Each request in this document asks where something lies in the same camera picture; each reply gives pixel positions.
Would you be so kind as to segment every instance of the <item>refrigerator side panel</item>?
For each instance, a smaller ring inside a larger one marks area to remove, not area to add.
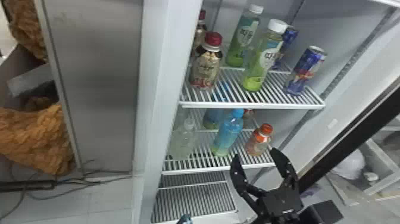
[[[85,167],[131,170],[141,0],[37,0],[73,143]]]
[[[133,156],[135,224],[150,223],[201,4],[144,1]]]

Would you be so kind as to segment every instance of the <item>wire shelf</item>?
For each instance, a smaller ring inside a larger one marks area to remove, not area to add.
[[[244,146],[251,133],[251,131],[241,131],[235,143],[230,147],[230,153],[225,157],[217,157],[212,154],[210,148],[217,133],[200,132],[198,133],[198,143],[187,159],[174,160],[170,155],[166,156],[162,166],[162,174],[173,175],[229,170],[230,162],[235,154],[239,154],[244,169],[274,167],[274,161],[268,151],[259,157],[247,154]]]
[[[222,61],[222,65],[221,65],[221,69],[232,69],[232,70],[239,70],[239,71],[244,71],[245,69],[243,67],[230,67],[226,64],[225,59],[228,53],[228,49],[229,49],[229,43],[224,44],[221,46],[221,51],[223,54],[223,61]],[[282,61],[281,67],[279,67],[277,70],[271,70],[272,72],[275,73],[284,73],[284,74],[290,74],[292,69],[285,63]]]
[[[206,129],[203,126],[203,117],[204,117],[205,111],[206,111],[206,109],[201,109],[201,108],[190,109],[189,117],[194,119],[194,121],[195,121],[195,130],[197,132],[218,132],[218,129]],[[254,130],[256,128],[258,128],[258,127],[257,127],[257,123],[254,120],[254,118],[244,120],[242,130]]]
[[[178,175],[176,178],[182,179],[178,182],[196,182],[196,180],[190,180],[196,178],[191,175]],[[236,206],[225,178],[223,180],[216,183],[159,189],[151,222],[160,223],[175,220],[174,223],[176,223],[183,214],[190,214],[192,217],[218,213],[234,214]]]
[[[219,80],[209,91],[193,88],[185,82],[179,104],[183,108],[259,108],[259,109],[308,109],[319,110],[325,102],[309,86],[300,96],[283,92],[288,74],[269,72],[262,87],[257,92],[249,92],[240,86],[242,71],[221,69]],[[217,95],[227,96],[227,102]]]

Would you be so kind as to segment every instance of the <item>green bottle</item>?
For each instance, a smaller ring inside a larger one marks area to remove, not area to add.
[[[251,4],[249,10],[240,17],[226,57],[226,64],[229,66],[243,66],[243,51],[254,37],[260,23],[258,16],[263,12],[263,9],[261,6]]]
[[[282,34],[288,25],[281,20],[272,19],[267,32],[262,34],[258,43],[247,50],[245,72],[242,85],[248,91],[258,91],[263,84],[268,70],[274,64],[276,54],[282,46]]]

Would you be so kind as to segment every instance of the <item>energy drink can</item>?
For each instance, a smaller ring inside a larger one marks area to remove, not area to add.
[[[327,54],[323,49],[317,46],[309,46],[297,62],[283,90],[292,95],[300,95],[305,84],[314,77],[326,56]]]
[[[293,26],[288,26],[286,31],[282,34],[283,44],[280,48],[279,52],[276,55],[276,60],[274,65],[272,66],[272,70],[278,70],[282,63],[282,58],[285,55],[286,51],[296,39],[297,34],[299,33]]]

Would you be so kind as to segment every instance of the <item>bottle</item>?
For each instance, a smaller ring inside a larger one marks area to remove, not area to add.
[[[228,91],[228,84],[226,82],[222,82],[222,87],[225,89],[225,91]],[[215,100],[214,96],[211,97],[212,101],[218,101],[218,102],[227,102],[227,98],[223,92],[222,89],[220,89],[220,94],[218,92],[215,92],[215,95],[217,97],[217,100]],[[206,129],[218,129],[220,122],[222,121],[224,117],[224,112],[225,110],[222,108],[208,108],[205,111],[204,117],[203,117],[203,126]]]
[[[193,131],[194,119],[187,118],[183,125],[172,131],[169,154],[174,160],[184,160],[193,151],[196,143],[196,135]]]
[[[246,152],[252,156],[261,156],[264,151],[270,149],[272,131],[270,124],[262,124],[260,128],[255,129],[246,142]]]
[[[258,91],[263,84],[268,70],[274,64],[276,54],[282,46],[282,33],[288,25],[281,20],[272,19],[268,30],[255,46],[249,47],[242,86],[248,91]]]
[[[232,67],[243,66],[243,50],[250,44],[258,28],[263,7],[251,4],[242,14],[230,42],[226,57],[226,64]]]
[[[207,32],[204,43],[196,48],[196,56],[189,76],[189,83],[193,87],[202,90],[214,87],[223,56],[220,50],[221,43],[221,34]]]
[[[218,134],[211,146],[211,152],[219,157],[229,153],[229,147],[235,142],[243,128],[243,109],[234,109],[220,125]]]
[[[207,26],[204,22],[205,13],[206,11],[203,9],[200,11],[199,21],[196,26],[195,39],[193,40],[192,53],[190,54],[191,57],[195,56],[196,48],[204,41],[205,32],[207,31]]]

